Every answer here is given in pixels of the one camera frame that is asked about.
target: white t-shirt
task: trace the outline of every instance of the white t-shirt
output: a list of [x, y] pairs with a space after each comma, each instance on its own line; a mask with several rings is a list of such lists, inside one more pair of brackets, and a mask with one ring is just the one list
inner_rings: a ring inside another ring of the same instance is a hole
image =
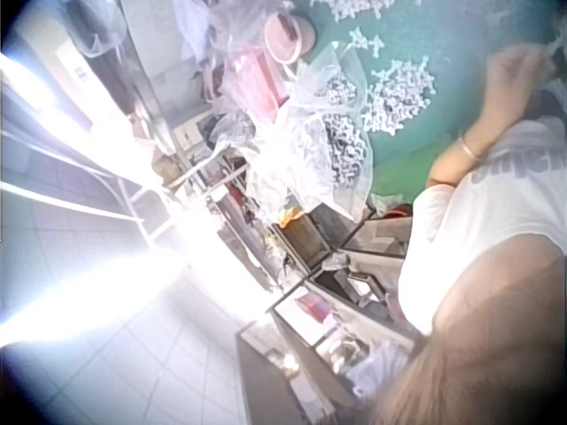
[[422, 333], [431, 333], [435, 312], [461, 274], [495, 245], [535, 234], [567, 253], [566, 148], [559, 119], [522, 121], [457, 188], [433, 186], [416, 199], [399, 299]]

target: hand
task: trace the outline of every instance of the hand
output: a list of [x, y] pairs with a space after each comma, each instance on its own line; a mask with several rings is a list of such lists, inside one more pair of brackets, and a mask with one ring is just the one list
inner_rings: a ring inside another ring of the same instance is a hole
[[482, 127], [497, 139], [522, 119], [534, 90], [553, 72], [543, 46], [522, 44], [492, 55], [486, 70]]

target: blonde hair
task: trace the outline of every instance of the blonde hair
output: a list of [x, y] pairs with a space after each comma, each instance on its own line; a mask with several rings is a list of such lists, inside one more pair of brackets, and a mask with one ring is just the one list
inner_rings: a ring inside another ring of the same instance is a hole
[[[532, 423], [565, 385], [564, 284], [562, 259], [536, 281], [486, 300], [450, 329], [434, 330], [416, 358], [377, 394], [369, 423]], [[557, 332], [543, 335], [538, 326]]]

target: white small items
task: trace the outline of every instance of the white small items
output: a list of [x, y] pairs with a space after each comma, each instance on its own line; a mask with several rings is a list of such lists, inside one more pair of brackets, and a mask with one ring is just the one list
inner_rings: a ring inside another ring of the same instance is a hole
[[425, 71], [429, 58], [421, 65], [392, 61], [388, 71], [371, 71], [378, 81], [369, 87], [368, 105], [362, 112], [364, 131], [384, 131], [395, 135], [404, 128], [403, 121], [411, 120], [431, 104], [427, 96], [437, 92], [435, 77]]
[[375, 35], [372, 40], [369, 41], [369, 45], [372, 46], [372, 56], [376, 59], [380, 58], [380, 50], [386, 45], [378, 35]]
[[369, 48], [369, 39], [364, 36], [360, 27], [348, 33], [351, 36], [351, 45], [356, 49], [367, 50]]
[[351, 45], [354, 48], [368, 50], [371, 47], [372, 56], [374, 58], [380, 58], [380, 50], [383, 49], [386, 45], [382, 40], [380, 40], [380, 37], [378, 35], [375, 35], [372, 40], [369, 40], [362, 33], [360, 27], [357, 27], [354, 31], [350, 31], [348, 34], [351, 36]]
[[352, 188], [369, 155], [366, 142], [347, 115], [330, 113], [323, 115], [322, 120], [327, 128], [333, 185], [339, 189]]
[[391, 7], [396, 0], [310, 0], [309, 5], [326, 3], [330, 7], [335, 21], [345, 18], [356, 18], [360, 12], [374, 10], [377, 19], [382, 18], [382, 10]]
[[348, 105], [356, 98], [356, 86], [341, 71], [327, 81], [325, 87], [317, 91], [317, 97], [324, 97], [329, 104]]

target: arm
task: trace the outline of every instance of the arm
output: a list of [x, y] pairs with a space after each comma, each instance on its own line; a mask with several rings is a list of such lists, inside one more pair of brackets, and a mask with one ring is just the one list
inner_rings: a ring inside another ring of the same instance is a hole
[[456, 187], [504, 132], [522, 119], [532, 92], [552, 69], [551, 59], [540, 46], [515, 46], [491, 56], [480, 118], [462, 139], [436, 159], [427, 187]]

